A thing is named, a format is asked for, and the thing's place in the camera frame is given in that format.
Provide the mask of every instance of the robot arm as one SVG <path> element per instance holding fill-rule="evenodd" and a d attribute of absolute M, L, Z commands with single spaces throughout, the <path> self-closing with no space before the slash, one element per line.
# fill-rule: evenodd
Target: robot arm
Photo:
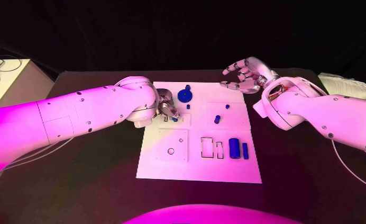
<path fill-rule="evenodd" d="M 0 171 L 31 151 L 126 119 L 137 128 L 152 124 L 156 114 L 179 119 L 169 93 L 147 78 L 129 77 L 114 86 L 0 108 Z"/>
<path fill-rule="evenodd" d="M 279 128 L 290 130 L 309 121 L 323 136 L 366 149 L 366 101 L 326 92 L 304 78 L 280 77 L 267 65 L 250 57 L 231 65 L 224 74 L 241 68 L 241 83 L 224 81 L 221 85 L 243 93 L 255 93 L 264 87 L 263 99 L 254 109 L 268 117 Z"/>

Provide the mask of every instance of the table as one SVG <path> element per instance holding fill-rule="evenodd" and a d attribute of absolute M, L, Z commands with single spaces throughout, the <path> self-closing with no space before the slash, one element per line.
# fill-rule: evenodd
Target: table
<path fill-rule="evenodd" d="M 323 87 L 304 69 L 279 69 Z M 127 76 L 155 81 L 234 80 L 221 70 L 65 72 L 49 97 L 114 84 Z M 77 137 L 41 160 L 0 177 L 0 223 L 121 223 L 172 205 L 208 203 L 258 209 L 304 223 L 365 223 L 366 186 L 342 166 L 330 140 L 306 122 L 277 128 L 245 95 L 263 184 L 136 179 L 143 129 L 129 121 Z"/>
<path fill-rule="evenodd" d="M 0 107 L 47 98 L 54 81 L 31 59 L 5 59 L 0 70 Z"/>

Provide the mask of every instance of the blue object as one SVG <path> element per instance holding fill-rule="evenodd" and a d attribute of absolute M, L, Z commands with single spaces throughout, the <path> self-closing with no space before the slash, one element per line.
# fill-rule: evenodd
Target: blue object
<path fill-rule="evenodd" d="M 181 102 L 186 103 L 192 100 L 192 92 L 191 92 L 191 86 L 186 85 L 186 89 L 181 90 L 178 93 L 178 99 Z"/>
<path fill-rule="evenodd" d="M 230 139 L 230 151 L 231 151 L 231 158 L 240 159 L 241 158 L 241 146 L 238 138 Z"/>
<path fill-rule="evenodd" d="M 215 118 L 215 123 L 219 124 L 219 119 L 221 119 L 221 116 L 218 115 L 217 118 Z"/>
<path fill-rule="evenodd" d="M 243 157 L 244 157 L 244 159 L 250 159 L 248 144 L 247 143 L 243 143 Z"/>

